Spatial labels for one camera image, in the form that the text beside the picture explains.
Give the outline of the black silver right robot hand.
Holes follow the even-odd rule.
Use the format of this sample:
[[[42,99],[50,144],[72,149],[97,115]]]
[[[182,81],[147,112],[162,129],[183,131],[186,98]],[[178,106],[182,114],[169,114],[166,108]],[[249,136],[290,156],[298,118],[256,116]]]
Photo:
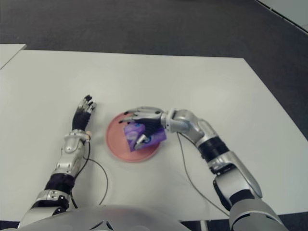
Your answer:
[[[163,115],[163,110],[146,106],[124,113],[119,124],[125,123],[124,136],[131,152],[156,145],[167,138],[161,122]]]

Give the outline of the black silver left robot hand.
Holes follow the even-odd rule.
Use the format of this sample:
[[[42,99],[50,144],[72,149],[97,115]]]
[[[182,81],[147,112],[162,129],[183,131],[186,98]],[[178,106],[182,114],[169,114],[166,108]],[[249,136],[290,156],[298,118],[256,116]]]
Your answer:
[[[97,104],[92,101],[92,97],[90,95],[86,95],[81,100],[73,116],[72,130],[85,131],[96,105]]]

